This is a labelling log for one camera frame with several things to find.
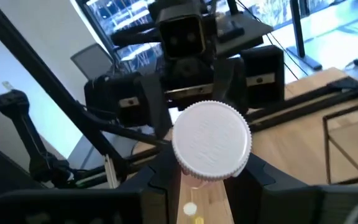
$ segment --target white bottle cap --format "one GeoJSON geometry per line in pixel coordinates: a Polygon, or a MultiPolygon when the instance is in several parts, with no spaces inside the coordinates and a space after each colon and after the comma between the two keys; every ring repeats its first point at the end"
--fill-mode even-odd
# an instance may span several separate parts
{"type": "Polygon", "coordinates": [[[201,101],[179,115],[172,146],[184,173],[215,181],[241,172],[251,140],[248,124],[238,111],[221,102],[201,101]]]}

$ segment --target yellow label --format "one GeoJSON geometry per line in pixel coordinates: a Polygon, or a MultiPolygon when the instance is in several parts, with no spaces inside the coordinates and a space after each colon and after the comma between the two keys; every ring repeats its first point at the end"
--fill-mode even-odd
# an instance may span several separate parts
{"type": "Polygon", "coordinates": [[[203,217],[197,217],[194,221],[195,224],[204,224],[204,218],[203,217]]]}

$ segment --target wooden table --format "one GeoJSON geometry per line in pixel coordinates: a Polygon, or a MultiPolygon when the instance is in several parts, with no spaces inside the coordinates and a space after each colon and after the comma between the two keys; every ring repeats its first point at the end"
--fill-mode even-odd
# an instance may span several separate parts
{"type": "MultiPolygon", "coordinates": [[[[336,68],[318,72],[288,84],[285,87],[285,98],[306,93],[344,77],[346,74],[336,68]]],[[[326,184],[322,117],[355,105],[358,105],[358,100],[348,101],[258,132],[253,135],[252,152],[307,184],[326,184]]],[[[339,129],[356,122],[358,112],[330,120],[329,128],[339,129]]],[[[151,147],[144,143],[138,144],[134,153],[151,147]]],[[[354,166],[332,145],[331,173],[333,182],[358,177],[358,171],[354,166]]],[[[191,190],[182,184],[177,223],[195,223],[193,218],[183,213],[183,206],[187,202],[197,204],[196,216],[203,217],[204,223],[233,223],[223,182],[216,182],[201,190],[191,190]]]]}

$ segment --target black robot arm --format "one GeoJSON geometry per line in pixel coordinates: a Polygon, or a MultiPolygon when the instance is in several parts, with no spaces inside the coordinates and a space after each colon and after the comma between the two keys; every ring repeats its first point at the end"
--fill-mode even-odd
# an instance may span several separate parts
{"type": "Polygon", "coordinates": [[[70,168],[67,161],[59,161],[48,152],[29,116],[29,100],[25,93],[12,90],[0,95],[0,112],[10,118],[30,156],[29,172],[39,182],[58,187],[67,183],[70,168]]]}

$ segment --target bottle cap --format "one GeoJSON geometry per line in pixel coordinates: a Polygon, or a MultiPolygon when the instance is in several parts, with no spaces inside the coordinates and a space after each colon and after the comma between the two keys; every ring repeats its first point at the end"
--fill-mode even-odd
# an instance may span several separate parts
{"type": "Polygon", "coordinates": [[[173,127],[173,151],[184,173],[206,181],[223,180],[243,169],[251,141],[242,115],[217,101],[187,107],[173,127]]]}

